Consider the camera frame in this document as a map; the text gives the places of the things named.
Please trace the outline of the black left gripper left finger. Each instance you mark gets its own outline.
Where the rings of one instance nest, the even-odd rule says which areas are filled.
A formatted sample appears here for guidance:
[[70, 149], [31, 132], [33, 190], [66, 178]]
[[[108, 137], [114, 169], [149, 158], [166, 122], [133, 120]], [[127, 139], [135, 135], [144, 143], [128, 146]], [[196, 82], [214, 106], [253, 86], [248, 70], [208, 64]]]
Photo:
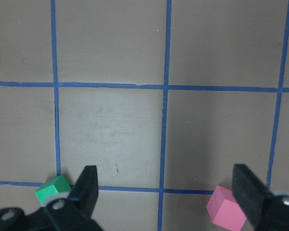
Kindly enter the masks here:
[[98, 174], [96, 166], [86, 166], [71, 189], [67, 199], [91, 219], [98, 199]]

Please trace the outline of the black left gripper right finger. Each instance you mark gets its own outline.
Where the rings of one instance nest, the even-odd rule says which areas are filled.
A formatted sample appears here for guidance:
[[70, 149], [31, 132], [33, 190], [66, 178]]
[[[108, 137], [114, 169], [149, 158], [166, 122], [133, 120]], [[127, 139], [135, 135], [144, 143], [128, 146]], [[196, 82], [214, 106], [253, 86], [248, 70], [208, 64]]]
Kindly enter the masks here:
[[275, 196], [245, 164], [233, 166], [232, 194], [256, 231]]

